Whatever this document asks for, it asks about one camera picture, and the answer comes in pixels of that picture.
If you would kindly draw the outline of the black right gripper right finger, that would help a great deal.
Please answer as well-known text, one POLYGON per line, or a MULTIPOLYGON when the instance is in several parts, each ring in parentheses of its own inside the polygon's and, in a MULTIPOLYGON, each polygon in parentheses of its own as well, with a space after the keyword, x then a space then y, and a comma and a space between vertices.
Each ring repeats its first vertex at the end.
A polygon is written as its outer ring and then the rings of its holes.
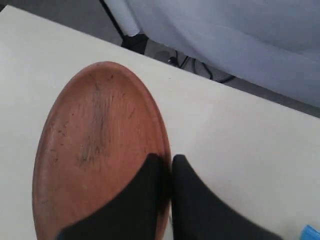
POLYGON ((172 223, 176 240, 279 240, 220 200, 187 158, 172 160, 172 223))

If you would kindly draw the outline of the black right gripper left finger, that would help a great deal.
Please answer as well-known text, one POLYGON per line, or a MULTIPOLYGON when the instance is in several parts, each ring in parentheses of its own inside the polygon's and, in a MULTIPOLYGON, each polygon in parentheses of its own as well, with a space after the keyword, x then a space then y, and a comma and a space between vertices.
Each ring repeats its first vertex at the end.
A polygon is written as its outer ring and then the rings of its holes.
POLYGON ((154 240, 164 177, 163 160, 148 154, 132 181, 93 214, 64 228, 59 240, 154 240))

